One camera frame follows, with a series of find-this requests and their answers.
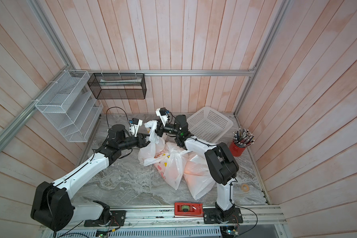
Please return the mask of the white printed bag back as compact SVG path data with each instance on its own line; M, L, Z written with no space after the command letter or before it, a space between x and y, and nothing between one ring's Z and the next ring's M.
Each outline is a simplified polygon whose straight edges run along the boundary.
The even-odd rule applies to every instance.
M155 156L165 148L167 135L163 134L162 136L158 136L157 125L157 120L151 120L144 124L149 133L149 138L147 140L149 144L146 147L141 148L138 153L138 159L143 166L154 164Z

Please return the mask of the white printed bag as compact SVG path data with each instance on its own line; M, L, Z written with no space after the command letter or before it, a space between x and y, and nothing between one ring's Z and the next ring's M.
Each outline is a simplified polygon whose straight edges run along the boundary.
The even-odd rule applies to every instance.
M155 166L162 179L177 190L188 160L188 150L178 147L175 143L166 142L164 150L155 156L155 163L152 165Z
M149 133L149 138L147 140L149 144L146 147L141 148L138 153L138 159L143 166L154 164L155 156L165 148L167 135L163 134L162 136L158 136L157 125L157 120L151 120L144 124Z

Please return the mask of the white plastic bag front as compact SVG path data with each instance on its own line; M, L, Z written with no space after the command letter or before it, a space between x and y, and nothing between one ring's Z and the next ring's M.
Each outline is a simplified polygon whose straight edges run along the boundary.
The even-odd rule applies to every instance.
M189 153L183 177L195 200L206 195L216 183L210 174L206 160L194 152Z

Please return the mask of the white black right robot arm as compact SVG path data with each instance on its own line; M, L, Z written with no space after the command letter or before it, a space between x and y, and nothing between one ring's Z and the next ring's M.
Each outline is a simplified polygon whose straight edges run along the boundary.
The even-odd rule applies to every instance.
M156 134L161 137L166 133L175 138L178 147L204 156L210 175L217 183L215 209L204 210L206 215L204 222L221 224L231 221L234 215L237 216L240 213L239 208L234 204L233 197L233 185L237 182L239 165L228 146L223 142L210 144L198 139L188 130L185 115L176 116L173 123L169 123L169 113L159 117Z

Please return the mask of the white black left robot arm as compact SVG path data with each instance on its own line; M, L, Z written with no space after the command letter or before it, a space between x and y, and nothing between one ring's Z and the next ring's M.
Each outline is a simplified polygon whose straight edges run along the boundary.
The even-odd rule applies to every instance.
M103 144L77 168L54 182L43 182L35 191L30 217L58 232L71 222L91 220L107 226L112 219L109 205L94 200L89 203L71 203L74 195L100 171L125 156L125 150L146 147L149 135L137 132L130 135L124 125L117 124L108 130Z

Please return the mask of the white plastic perforated basket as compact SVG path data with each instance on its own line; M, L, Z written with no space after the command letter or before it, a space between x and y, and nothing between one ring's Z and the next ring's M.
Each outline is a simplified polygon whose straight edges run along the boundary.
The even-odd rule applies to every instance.
M194 113L187 118L187 123L194 136L211 143L217 142L233 126L228 117L210 107L203 107Z

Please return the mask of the red tape dispenser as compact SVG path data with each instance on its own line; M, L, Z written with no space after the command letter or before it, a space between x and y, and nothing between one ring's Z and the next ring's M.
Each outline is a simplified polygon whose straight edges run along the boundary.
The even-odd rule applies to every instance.
M203 217L202 203L176 202L174 205L175 216Z

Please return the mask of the red cup of pens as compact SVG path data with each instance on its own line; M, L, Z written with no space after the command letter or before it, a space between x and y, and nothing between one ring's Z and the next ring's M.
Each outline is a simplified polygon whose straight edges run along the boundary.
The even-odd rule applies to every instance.
M254 142L254 135L249 130L239 129L233 133L233 141L229 149L234 157L239 157L245 149L254 144Z

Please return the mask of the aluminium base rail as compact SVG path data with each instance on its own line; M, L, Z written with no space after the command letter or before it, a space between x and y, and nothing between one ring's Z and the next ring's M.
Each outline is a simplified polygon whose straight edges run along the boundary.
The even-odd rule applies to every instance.
M237 207L219 221L215 208L205 206L200 216L177 215L174 206L112 207L107 226L77 221L58 232L41 228L43 238L200 238L275 237L291 238L282 210L277 205Z

